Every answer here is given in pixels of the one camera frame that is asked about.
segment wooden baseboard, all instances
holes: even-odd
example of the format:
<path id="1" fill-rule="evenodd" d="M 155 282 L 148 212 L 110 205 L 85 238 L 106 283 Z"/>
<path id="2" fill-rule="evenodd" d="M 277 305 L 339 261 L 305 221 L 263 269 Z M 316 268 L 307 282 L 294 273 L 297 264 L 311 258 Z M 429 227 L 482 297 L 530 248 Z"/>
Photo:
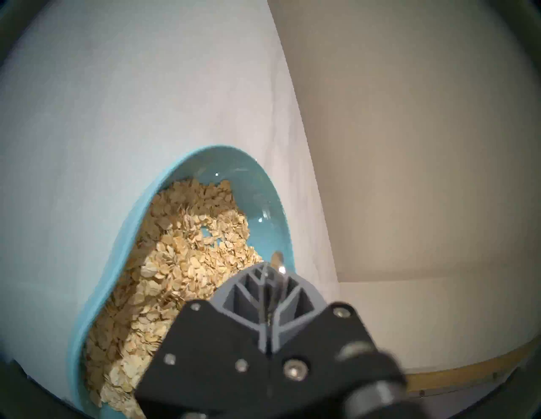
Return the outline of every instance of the wooden baseboard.
<path id="1" fill-rule="evenodd" d="M 511 371 L 521 360 L 531 354 L 541 343 L 541 335 L 505 355 L 465 367 L 433 373 L 406 375 L 407 391 L 432 390 L 446 387 L 463 387 L 493 379 L 495 374 Z"/>

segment white wall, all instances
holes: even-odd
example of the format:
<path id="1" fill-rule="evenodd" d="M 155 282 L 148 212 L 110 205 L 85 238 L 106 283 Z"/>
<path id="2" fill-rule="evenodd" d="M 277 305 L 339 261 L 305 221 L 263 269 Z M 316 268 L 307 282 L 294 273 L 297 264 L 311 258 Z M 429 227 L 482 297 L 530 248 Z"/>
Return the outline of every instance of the white wall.
<path id="1" fill-rule="evenodd" d="M 70 333 L 122 222 L 167 167 L 210 144 L 258 160 L 285 209 L 297 272 L 334 299 L 266 2 L 51 2 L 0 69 L 0 352 L 69 397 Z"/>
<path id="2" fill-rule="evenodd" d="M 411 370 L 541 329 L 541 84 L 481 1 L 270 0 L 342 297 Z"/>

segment bolt head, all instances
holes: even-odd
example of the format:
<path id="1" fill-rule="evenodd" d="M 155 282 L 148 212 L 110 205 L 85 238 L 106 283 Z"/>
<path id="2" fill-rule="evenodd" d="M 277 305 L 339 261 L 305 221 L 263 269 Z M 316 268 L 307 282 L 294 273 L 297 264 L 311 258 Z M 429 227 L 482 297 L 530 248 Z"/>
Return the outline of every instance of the bolt head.
<path id="1" fill-rule="evenodd" d="M 302 381 L 308 375 L 308 366 L 301 360 L 289 360 L 283 365 L 283 374 L 290 380 Z"/>
<path id="2" fill-rule="evenodd" d="M 344 307 L 335 307 L 333 309 L 333 314 L 336 317 L 340 317 L 340 318 L 348 318 L 351 316 L 350 311 Z"/>
<path id="3" fill-rule="evenodd" d="M 166 354 L 166 355 L 163 357 L 163 361 L 164 361 L 167 365 L 175 365 L 175 362 L 176 362 L 176 356 L 173 355 L 173 354 Z"/>
<path id="4" fill-rule="evenodd" d="M 248 362 L 240 358 L 237 360 L 237 362 L 235 362 L 235 369 L 240 373 L 245 373 L 248 371 Z"/>

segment blue bowl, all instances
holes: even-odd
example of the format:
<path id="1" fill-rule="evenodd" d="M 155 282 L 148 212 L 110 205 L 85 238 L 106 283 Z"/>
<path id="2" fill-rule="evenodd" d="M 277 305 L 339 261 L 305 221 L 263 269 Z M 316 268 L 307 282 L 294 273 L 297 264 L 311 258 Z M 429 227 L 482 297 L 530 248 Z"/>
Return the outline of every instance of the blue bowl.
<path id="1" fill-rule="evenodd" d="M 281 250 L 286 268 L 295 271 L 289 227 L 278 193 L 263 168 L 253 158 L 227 146 L 202 148 L 180 158 L 146 188 L 131 209 L 113 244 L 102 277 L 77 318 L 69 347 L 68 380 L 76 407 L 90 416 L 125 418 L 122 413 L 107 405 L 101 409 L 95 406 L 83 385 L 81 351 L 88 330 L 122 272 L 152 197 L 171 183 L 186 178 L 196 178 L 204 184 L 229 180 L 237 205 L 248 217 L 248 244 L 266 261 L 271 260 L 275 250 Z"/>

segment white table surface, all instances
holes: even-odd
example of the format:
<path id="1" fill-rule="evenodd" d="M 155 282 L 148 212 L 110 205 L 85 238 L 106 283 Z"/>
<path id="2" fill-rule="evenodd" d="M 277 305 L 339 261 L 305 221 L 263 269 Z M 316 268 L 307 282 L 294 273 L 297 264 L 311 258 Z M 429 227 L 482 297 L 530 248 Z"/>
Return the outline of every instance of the white table surface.
<path id="1" fill-rule="evenodd" d="M 337 298 L 265 0 L 53 2 L 0 69 L 0 110 L 0 350 L 57 396 L 69 398 L 68 338 L 129 209 L 203 145 L 257 159 L 286 211 L 297 273 Z"/>

